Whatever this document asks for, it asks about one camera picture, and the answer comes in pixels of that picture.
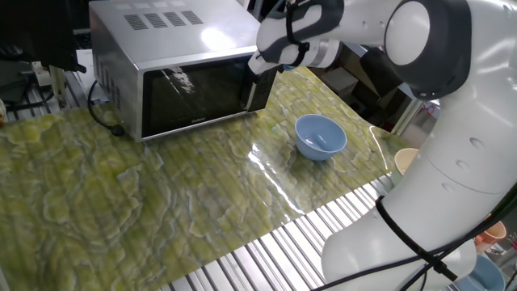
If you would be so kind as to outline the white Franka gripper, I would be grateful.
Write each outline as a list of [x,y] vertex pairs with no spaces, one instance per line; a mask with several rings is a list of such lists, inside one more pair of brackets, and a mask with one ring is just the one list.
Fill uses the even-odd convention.
[[264,51],[256,51],[248,61],[253,74],[260,75],[278,65],[297,67],[308,65],[314,59],[314,48],[309,42],[290,44],[282,49],[273,47]]

